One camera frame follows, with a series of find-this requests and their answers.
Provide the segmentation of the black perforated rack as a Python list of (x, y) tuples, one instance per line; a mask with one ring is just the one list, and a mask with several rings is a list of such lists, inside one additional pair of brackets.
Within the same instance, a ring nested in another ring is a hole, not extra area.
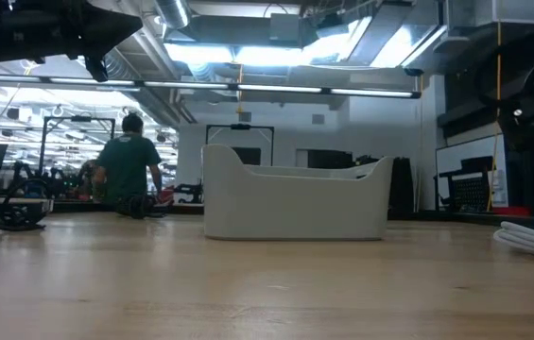
[(443, 172), (436, 176), (447, 184), (447, 196), (438, 194), (437, 208), (449, 213), (483, 213), (490, 203), (490, 180), (493, 156), (476, 157), (460, 161), (457, 170)]

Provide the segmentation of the person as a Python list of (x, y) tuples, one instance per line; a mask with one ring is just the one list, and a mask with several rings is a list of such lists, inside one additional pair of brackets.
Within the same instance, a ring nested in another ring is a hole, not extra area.
[(95, 162), (93, 185), (101, 190), (101, 202), (115, 205), (119, 199), (147, 194), (147, 173), (160, 193), (162, 159), (154, 143), (143, 135), (144, 121), (136, 113), (122, 120), (123, 134), (109, 140)]

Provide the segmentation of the black cabinet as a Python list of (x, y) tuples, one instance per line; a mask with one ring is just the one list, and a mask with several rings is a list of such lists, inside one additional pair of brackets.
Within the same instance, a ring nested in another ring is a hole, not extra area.
[(393, 161), (388, 205), (394, 213), (414, 211), (412, 168), (408, 158), (395, 158)]

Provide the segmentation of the long ceiling light bar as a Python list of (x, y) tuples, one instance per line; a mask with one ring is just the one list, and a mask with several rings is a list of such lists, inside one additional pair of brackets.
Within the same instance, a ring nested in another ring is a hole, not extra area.
[(108, 80), (97, 82), (87, 78), (48, 77), (48, 76), (9, 76), (0, 75), (0, 83), (33, 84), (50, 86), (90, 87), (96, 90), (140, 90), (140, 89), (176, 89), (176, 90), (207, 90), (234, 92), (264, 92), (284, 94), (314, 94), (337, 96), (382, 97), (400, 99), (419, 99), (421, 92), (397, 91), (385, 89), (353, 89), (315, 86), (262, 85), (247, 83), (216, 83), (188, 81), (146, 81), (146, 80)]

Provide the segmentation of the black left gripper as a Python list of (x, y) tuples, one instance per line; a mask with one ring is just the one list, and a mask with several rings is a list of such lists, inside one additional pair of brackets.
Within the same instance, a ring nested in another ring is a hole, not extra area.
[(143, 27), (140, 17), (91, 5), (88, 0), (16, 0), (15, 9), (34, 20), (33, 33), (45, 33), (41, 56), (83, 55), (97, 82), (109, 80), (105, 57), (115, 46)]

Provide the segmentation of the black aluminium table frame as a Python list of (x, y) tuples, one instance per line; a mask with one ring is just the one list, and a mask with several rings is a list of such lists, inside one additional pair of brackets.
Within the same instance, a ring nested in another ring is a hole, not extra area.
[[(99, 203), (58, 201), (54, 204), (53, 213), (103, 213), (109, 210), (109, 207)], [(388, 218), (400, 221), (459, 222), (485, 226), (499, 226), (506, 221), (534, 230), (534, 217), (532, 216), (471, 212), (419, 211), (413, 213), (389, 211)]]

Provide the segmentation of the black rig frame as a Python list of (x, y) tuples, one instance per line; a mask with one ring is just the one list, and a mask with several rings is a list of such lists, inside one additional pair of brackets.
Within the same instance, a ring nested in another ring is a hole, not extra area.
[(43, 118), (43, 129), (42, 129), (42, 139), (41, 139), (41, 149), (39, 157), (38, 171), (40, 173), (44, 170), (44, 155), (46, 147), (46, 138), (47, 135), (52, 132), (61, 122), (71, 121), (75, 123), (92, 123), (92, 122), (108, 122), (111, 124), (110, 128), (107, 128), (107, 132), (110, 134), (110, 138), (113, 139), (115, 136), (115, 127), (116, 122), (114, 118), (101, 118), (93, 117), (89, 115), (74, 115), (74, 116), (45, 116)]
[(267, 140), (270, 143), (270, 166), (274, 166), (274, 145), (275, 145), (275, 127), (270, 126), (253, 126), (250, 124), (236, 123), (229, 125), (215, 124), (207, 125), (204, 133), (204, 144), (208, 145), (211, 140), (210, 130), (212, 128), (226, 128), (230, 130), (252, 130), (252, 129), (266, 129), (270, 132), (270, 137)]

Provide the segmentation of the round silver air duct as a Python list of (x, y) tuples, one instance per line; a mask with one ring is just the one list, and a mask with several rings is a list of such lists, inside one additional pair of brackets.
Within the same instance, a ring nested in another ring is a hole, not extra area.
[(170, 29), (185, 28), (190, 24), (191, 14), (187, 0), (154, 0), (162, 22)]

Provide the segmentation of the red flat object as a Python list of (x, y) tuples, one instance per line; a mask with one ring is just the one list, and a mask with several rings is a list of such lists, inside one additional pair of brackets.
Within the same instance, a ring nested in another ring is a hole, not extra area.
[(527, 207), (510, 206), (510, 207), (493, 207), (492, 212), (499, 215), (508, 216), (530, 216), (531, 210)]

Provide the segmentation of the light grey plastic bin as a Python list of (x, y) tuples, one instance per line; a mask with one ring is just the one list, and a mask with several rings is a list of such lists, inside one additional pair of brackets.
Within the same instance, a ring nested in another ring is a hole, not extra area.
[(222, 240), (380, 240), (393, 159), (347, 169), (245, 165), (202, 148), (204, 233)]

